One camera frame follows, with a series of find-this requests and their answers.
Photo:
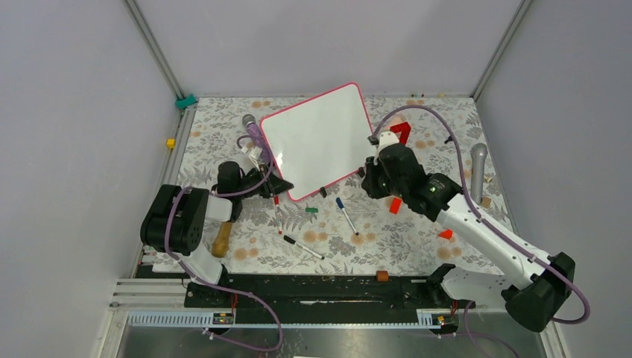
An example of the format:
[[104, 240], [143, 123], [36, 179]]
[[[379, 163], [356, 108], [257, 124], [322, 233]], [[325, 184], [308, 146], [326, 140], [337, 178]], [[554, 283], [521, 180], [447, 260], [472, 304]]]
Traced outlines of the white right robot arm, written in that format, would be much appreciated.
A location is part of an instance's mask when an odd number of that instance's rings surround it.
[[401, 198], [485, 255], [508, 279], [499, 294], [522, 327], [543, 331], [571, 295], [576, 264], [569, 255], [551, 255], [497, 224], [453, 179], [426, 173], [409, 147], [395, 143], [367, 157], [361, 187], [370, 198]]

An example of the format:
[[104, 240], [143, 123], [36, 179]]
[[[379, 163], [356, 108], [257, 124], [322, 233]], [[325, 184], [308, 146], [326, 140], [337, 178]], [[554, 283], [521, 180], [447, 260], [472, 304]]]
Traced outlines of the pink framed whiteboard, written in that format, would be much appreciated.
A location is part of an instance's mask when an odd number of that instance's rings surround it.
[[358, 84], [350, 82], [264, 116], [259, 124], [282, 179], [301, 201], [357, 172], [374, 148]]

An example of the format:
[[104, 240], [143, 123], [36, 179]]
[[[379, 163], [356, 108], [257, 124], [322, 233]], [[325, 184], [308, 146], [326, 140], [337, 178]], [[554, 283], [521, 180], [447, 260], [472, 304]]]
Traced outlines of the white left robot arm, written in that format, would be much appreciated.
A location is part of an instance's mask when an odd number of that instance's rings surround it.
[[167, 254], [198, 284], [205, 284], [203, 297], [213, 306], [225, 305], [230, 285], [221, 280], [224, 266], [204, 248], [203, 229], [209, 219], [232, 224], [240, 216], [242, 201], [254, 195], [273, 198], [294, 185], [260, 164], [244, 172], [235, 161], [218, 166], [218, 182], [211, 189], [163, 184], [139, 231], [143, 245]]

